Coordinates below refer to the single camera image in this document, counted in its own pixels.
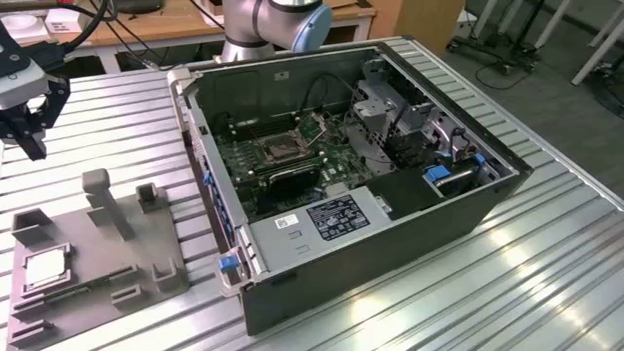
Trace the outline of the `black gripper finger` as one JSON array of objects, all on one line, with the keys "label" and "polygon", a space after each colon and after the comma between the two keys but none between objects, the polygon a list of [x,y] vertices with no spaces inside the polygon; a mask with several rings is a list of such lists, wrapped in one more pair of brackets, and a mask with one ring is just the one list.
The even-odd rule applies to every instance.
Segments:
[{"label": "black gripper finger", "polygon": [[45,130],[53,127],[69,97],[69,80],[65,77],[49,78],[44,97],[45,100],[35,111],[31,111],[31,108],[24,105],[29,134],[23,133],[21,149],[33,161],[47,157],[43,143]]}]

